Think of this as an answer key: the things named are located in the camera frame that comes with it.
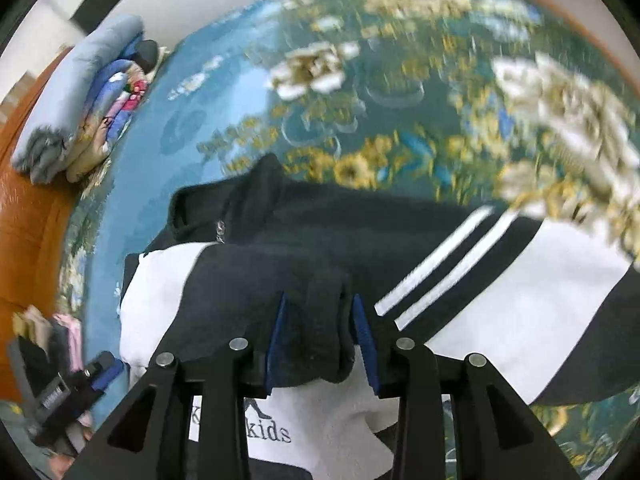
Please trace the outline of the person left hand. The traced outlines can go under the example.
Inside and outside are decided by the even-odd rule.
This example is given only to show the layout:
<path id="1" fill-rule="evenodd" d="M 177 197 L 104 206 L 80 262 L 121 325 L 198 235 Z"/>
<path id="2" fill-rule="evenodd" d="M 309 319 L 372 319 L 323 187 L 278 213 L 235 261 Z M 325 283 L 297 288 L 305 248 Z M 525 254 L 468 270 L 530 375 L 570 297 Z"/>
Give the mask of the person left hand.
<path id="1" fill-rule="evenodd" d="M 53 453 L 48 460 L 52 478 L 54 480 L 62 480 L 74 461 L 75 459 L 72 456 Z"/>

